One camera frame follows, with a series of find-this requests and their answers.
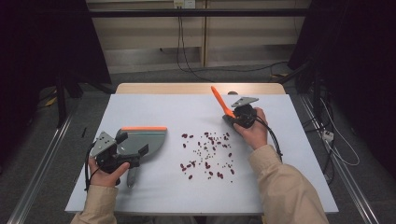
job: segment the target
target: person's left hand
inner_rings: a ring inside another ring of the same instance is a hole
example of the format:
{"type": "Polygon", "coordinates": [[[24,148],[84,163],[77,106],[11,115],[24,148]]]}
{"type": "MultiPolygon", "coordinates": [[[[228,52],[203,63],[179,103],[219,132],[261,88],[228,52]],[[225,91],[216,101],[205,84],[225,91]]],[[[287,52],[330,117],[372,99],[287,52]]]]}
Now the person's left hand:
{"type": "Polygon", "coordinates": [[[112,174],[108,174],[102,170],[98,170],[94,175],[99,166],[96,164],[96,160],[94,158],[90,158],[88,161],[88,165],[91,170],[91,185],[103,186],[103,187],[116,187],[116,182],[129,168],[129,162],[123,163],[117,170],[115,170],[112,174]]]}

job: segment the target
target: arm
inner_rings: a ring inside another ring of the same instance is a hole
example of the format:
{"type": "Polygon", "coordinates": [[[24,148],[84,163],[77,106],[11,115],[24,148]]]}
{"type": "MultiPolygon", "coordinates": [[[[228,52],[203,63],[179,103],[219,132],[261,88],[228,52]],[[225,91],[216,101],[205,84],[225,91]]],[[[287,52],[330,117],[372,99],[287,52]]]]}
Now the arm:
{"type": "MultiPolygon", "coordinates": [[[[265,120],[262,109],[256,109],[265,120]]],[[[254,149],[249,162],[258,177],[268,223],[328,223],[315,188],[297,169],[280,161],[267,145],[265,127],[258,122],[249,129],[234,127],[254,149]]]]}
{"type": "Polygon", "coordinates": [[[89,165],[92,177],[84,211],[77,213],[71,223],[117,223],[114,207],[118,189],[115,186],[117,179],[128,170],[129,163],[125,162],[111,175],[101,170],[92,175],[99,169],[93,158],[90,158],[89,165]]]}

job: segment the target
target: white board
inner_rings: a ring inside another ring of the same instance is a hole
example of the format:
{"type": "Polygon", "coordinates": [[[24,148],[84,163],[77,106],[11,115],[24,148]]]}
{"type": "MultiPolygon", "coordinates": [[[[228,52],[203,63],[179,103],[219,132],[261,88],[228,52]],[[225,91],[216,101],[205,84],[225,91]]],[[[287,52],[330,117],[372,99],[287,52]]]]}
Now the white board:
{"type": "MultiPolygon", "coordinates": [[[[289,96],[249,96],[260,99],[252,105],[264,110],[280,144],[283,162],[295,166],[312,183],[326,213],[338,212],[289,96]]],[[[223,99],[226,105],[231,105],[240,97],[224,95],[223,99]]],[[[261,214],[256,176],[248,164],[252,149],[224,122],[222,115],[222,109],[213,95],[112,95],[96,137],[101,131],[114,137],[123,126],[168,128],[162,148],[142,160],[134,187],[126,187],[126,175],[121,178],[115,212],[139,215],[261,214]],[[221,140],[216,140],[212,146],[205,136],[206,132],[221,140]],[[230,137],[224,140],[227,133],[230,137]],[[182,172],[180,164],[187,166],[190,161],[196,161],[195,167],[182,172]],[[210,169],[205,168],[206,161],[210,169]],[[223,179],[217,177],[217,172],[223,174],[223,179]]],[[[65,208],[67,212],[83,210],[86,198],[84,189],[81,169],[65,208]]]]}

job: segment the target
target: sleeve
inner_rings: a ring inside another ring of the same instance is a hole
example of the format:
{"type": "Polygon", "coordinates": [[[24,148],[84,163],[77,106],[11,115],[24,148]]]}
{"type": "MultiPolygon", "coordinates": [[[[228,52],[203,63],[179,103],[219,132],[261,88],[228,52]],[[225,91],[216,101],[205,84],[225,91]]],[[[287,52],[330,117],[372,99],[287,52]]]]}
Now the sleeve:
{"type": "Polygon", "coordinates": [[[71,223],[117,223],[114,217],[117,193],[116,188],[90,185],[84,211],[77,213],[71,223]]]}
{"type": "Polygon", "coordinates": [[[249,162],[268,223],[328,223],[315,188],[296,168],[283,164],[272,146],[254,150],[249,162]]]}

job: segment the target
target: black horizontal bar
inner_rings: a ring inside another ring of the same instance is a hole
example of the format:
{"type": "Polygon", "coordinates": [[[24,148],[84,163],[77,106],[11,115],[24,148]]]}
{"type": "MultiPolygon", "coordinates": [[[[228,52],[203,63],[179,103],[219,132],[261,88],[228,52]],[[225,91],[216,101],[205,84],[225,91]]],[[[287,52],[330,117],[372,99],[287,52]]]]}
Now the black horizontal bar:
{"type": "Polygon", "coordinates": [[[46,10],[39,15],[89,16],[92,18],[118,17],[304,17],[309,13],[319,13],[307,8],[271,9],[124,9],[84,11],[46,10]]]}

